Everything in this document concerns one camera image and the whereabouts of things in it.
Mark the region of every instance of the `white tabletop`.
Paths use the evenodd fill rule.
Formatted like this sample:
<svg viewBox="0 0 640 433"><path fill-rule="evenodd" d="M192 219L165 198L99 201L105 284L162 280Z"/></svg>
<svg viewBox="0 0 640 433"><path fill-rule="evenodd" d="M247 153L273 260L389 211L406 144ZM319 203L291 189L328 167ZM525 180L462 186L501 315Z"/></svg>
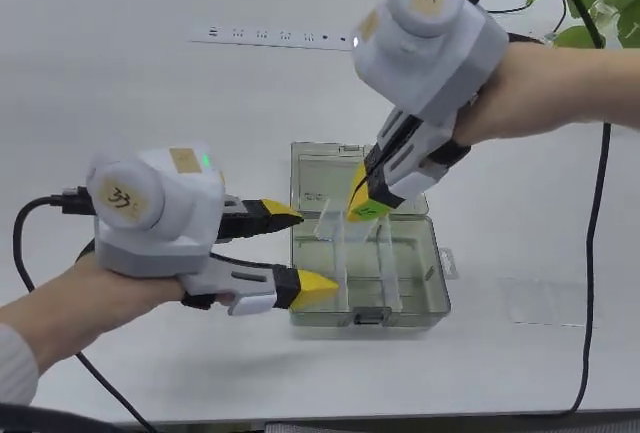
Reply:
<svg viewBox="0 0 640 433"><path fill-rule="evenodd" d="M287 201L292 141L373 141L390 106L357 79L348 53L187 38L208 21L345 31L376 1L0 0L0 302L23 292L9 247L15 213L35 196L81 184L100 145L202 139L230 193ZM501 21L542 35L559 12L557 0L542 0ZM427 333L319 339L297 333L286 312L228 318L221 308L167 305L105 335L87 356L153 421L566 408L584 331L513 323L503 280L578 288L584 281L599 134L596 125L575 126L481 145L429 192L439 243L452 249L460 279L448 283L453 313ZM585 408L640 406L639 154L635 133L615 132L597 234L600 327ZM34 213L25 253L36 282L65 269L90 235L87 218ZM286 232L221 249L289 260ZM131 421L74 360L45 375L35 403Z"/></svg>

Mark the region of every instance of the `black cable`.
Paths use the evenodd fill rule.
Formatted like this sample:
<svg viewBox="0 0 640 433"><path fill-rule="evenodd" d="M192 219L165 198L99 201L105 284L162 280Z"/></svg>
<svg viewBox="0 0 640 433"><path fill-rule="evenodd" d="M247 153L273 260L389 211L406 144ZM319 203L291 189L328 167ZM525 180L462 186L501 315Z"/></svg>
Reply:
<svg viewBox="0 0 640 433"><path fill-rule="evenodd" d="M24 222L27 219L27 216L38 208L39 206L49 205L49 206L61 206L64 207L69 201L73 201L73 197L65 197L62 195L54 195L54 196L45 196L42 198L36 198L35 200L30 201L22 209L18 212L16 216L16 220L13 224L13 261L16 265L16 269L18 270L18 274L24 283L24 286L27 287L29 292L32 292L35 289L35 285L27 272L26 267L24 266L24 261L22 258L22 231L24 229ZM107 379L102 376L102 374L96 369L95 366L87 359L86 356L82 352L76 354L76 358L82 363L82 365L89 371L89 373L102 385L102 387L107 390L118 402L129 412L131 415L140 423L140 425L145 428L149 433L158 433L147 420L145 420L140 413L133 407L131 403L127 401L127 399L111 384Z"/></svg>
<svg viewBox="0 0 640 433"><path fill-rule="evenodd" d="M589 15L589 11L582 0L573 1L585 27L591 36L593 44L596 48L604 48L604 42L600 37L598 28L593 19ZM598 171L596 173L596 185L593 191L593 203L591 213L589 215L589 224L587 227L587 236L585 241L586 261L587 261L587 318L585 323L584 344L582 348L582 374L580 377L580 388L573 402L573 405L565 411L546 415L526 415L528 417L564 417L575 413L580 408L584 395L587 391L589 382L589 355L591 353L591 340L593 337L593 310L595 303L594 288L594 268L593 268L593 242L598 224L598 215L600 213L600 204L602 202L602 191L604 189L604 179L607 172L607 160L609 158L609 143L611 141L611 124L604 123L602 125L602 141L600 145L600 159L598 161Z"/></svg>
<svg viewBox="0 0 640 433"><path fill-rule="evenodd" d="M557 33L560 27L562 26L562 23L564 23L564 20L567 18L568 10L569 10L569 5L567 5L567 0L562 0L562 16L558 20L558 23L556 23L556 26L553 27L553 30L551 30L553 33Z"/></svg>

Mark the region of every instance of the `plastic storage box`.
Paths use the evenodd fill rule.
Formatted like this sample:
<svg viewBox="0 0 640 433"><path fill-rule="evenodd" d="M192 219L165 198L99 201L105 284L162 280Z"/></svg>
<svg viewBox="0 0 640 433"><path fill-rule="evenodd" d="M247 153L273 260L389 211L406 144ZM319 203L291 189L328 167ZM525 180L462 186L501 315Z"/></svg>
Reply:
<svg viewBox="0 0 640 433"><path fill-rule="evenodd" d="M292 145L291 206L305 221L291 230L291 262L340 284L331 300L293 311L295 325L430 327L451 310L424 195L375 222L344 220L352 177L367 151Z"/></svg>

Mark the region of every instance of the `power outlet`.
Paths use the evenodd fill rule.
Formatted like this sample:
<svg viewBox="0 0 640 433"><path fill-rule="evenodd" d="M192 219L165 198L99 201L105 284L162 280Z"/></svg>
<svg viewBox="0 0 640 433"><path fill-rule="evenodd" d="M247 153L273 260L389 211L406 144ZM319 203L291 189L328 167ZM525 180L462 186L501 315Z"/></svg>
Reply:
<svg viewBox="0 0 640 433"><path fill-rule="evenodd" d="M349 51L351 49L351 37L344 33L295 31L284 28L268 30L218 24L194 29L190 41L311 50Z"/></svg>

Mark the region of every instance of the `sleeve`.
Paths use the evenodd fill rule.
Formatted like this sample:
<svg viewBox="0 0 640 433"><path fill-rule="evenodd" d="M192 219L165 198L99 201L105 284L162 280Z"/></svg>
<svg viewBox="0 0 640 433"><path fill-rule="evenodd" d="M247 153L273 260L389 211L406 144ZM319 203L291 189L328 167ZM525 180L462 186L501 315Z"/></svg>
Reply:
<svg viewBox="0 0 640 433"><path fill-rule="evenodd" d="M12 328L0 325L0 402L31 403L39 376L27 342Z"/></svg>

